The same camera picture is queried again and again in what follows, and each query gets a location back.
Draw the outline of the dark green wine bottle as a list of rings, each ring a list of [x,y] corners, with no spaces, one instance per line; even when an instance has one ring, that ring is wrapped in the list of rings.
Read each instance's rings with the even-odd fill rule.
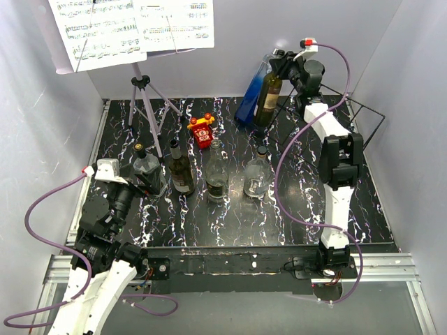
[[[175,189],[183,194],[190,195],[194,192],[196,182],[191,169],[189,157],[182,153],[179,142],[176,139],[170,141],[171,159],[169,170]]]

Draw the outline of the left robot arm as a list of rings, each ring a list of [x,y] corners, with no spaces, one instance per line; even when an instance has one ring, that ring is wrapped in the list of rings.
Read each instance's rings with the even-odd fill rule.
[[[147,251],[117,240],[133,199],[143,197],[145,188],[120,175],[116,158],[100,159],[86,172],[105,183],[107,195],[82,206],[74,243],[79,255],[71,260],[67,302],[59,308],[51,334],[100,334],[124,288],[150,271]]]

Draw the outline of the clear bottle with blue label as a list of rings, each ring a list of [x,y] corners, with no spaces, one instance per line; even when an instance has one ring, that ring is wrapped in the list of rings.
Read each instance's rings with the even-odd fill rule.
[[[267,148],[259,146],[256,157],[245,168],[243,190],[251,198],[262,199],[272,183],[273,172],[267,154]]]

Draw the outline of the green wine bottle silver neck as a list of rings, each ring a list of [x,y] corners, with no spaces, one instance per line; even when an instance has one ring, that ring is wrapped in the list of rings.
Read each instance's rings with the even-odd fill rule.
[[[261,92],[254,110],[255,125],[266,127],[270,123],[279,99],[281,87],[282,80],[273,71],[264,77]]]

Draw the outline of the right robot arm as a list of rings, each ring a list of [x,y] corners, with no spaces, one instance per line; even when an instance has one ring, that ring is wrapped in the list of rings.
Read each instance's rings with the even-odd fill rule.
[[[294,86],[298,113],[321,141],[318,175],[325,190],[325,219],[314,268],[329,278],[349,266],[346,232],[351,198],[363,167],[363,137],[343,127],[323,102],[319,89],[325,68],[310,54],[286,52],[270,64],[274,74]]]

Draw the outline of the tall clear bottle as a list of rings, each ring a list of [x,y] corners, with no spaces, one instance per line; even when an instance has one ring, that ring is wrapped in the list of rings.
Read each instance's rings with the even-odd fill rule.
[[[228,167],[222,152],[221,140],[214,138],[210,144],[210,159],[205,168],[207,192],[214,200],[223,199],[228,192]]]

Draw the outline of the small clear black-cap bottle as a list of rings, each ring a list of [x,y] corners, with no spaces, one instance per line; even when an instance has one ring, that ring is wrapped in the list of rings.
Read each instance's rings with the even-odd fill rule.
[[[156,197],[161,197],[167,189],[167,182],[163,173],[163,168],[158,160],[158,158],[146,151],[143,144],[137,142],[133,146],[133,150],[136,153],[136,159],[133,163],[133,168],[135,173],[157,173],[161,181],[161,193],[159,195],[153,195]]]

